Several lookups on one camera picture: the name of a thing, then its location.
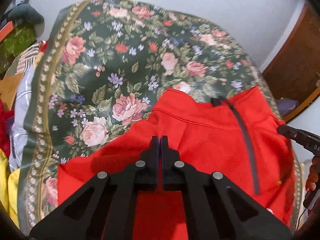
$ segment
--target brown wooden door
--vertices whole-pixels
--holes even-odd
[[[275,99],[290,98],[301,104],[316,89],[317,73],[320,19],[305,6],[288,40],[262,75]]]

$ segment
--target black cable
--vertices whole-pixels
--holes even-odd
[[[305,212],[306,210],[307,210],[307,209],[305,208],[304,211],[302,212],[302,214],[300,215],[299,219],[298,219],[298,225],[297,225],[296,231],[299,229],[300,219],[301,219],[302,215],[304,214],[304,212]]]

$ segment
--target floral tablecloth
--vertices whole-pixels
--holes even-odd
[[[21,230],[28,233],[57,207],[59,163],[89,156],[148,118],[166,88],[208,102],[253,86],[279,116],[248,55],[208,20],[128,0],[66,8],[32,82],[18,193]]]

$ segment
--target red cloth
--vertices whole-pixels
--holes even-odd
[[[253,191],[248,151],[237,119],[226,104],[196,103],[187,94],[167,89],[149,119],[141,120],[89,157],[77,157],[58,168],[58,200],[62,203],[99,171],[121,171],[148,149],[152,135],[168,136],[169,147],[199,171],[221,171],[286,225],[294,193],[290,141],[276,132],[284,124],[271,112],[259,88],[230,99],[247,127],[258,170],[261,194]],[[141,192],[133,239],[188,239],[180,192]]]
[[[10,155],[10,139],[6,133],[7,120],[14,116],[14,110],[5,111],[3,103],[0,99],[0,149],[3,150],[5,155]]]

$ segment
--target yellow cloth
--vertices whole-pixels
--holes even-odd
[[[12,221],[19,227],[17,212],[20,169],[9,174],[8,158],[0,149],[0,201]]]

